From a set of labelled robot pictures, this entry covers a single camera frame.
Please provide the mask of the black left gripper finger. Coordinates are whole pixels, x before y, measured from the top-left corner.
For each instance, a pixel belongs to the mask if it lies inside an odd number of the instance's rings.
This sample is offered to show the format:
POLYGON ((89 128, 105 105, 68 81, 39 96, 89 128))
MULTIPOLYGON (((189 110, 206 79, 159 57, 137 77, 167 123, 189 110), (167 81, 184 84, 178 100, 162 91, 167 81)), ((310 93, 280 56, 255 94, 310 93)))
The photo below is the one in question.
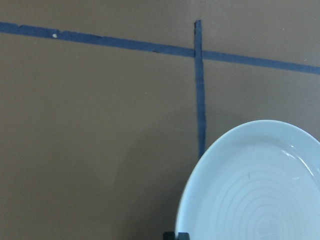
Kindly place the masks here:
POLYGON ((187 232, 178 232, 173 231, 164 232, 162 235, 163 240, 190 240, 190 235, 187 232))

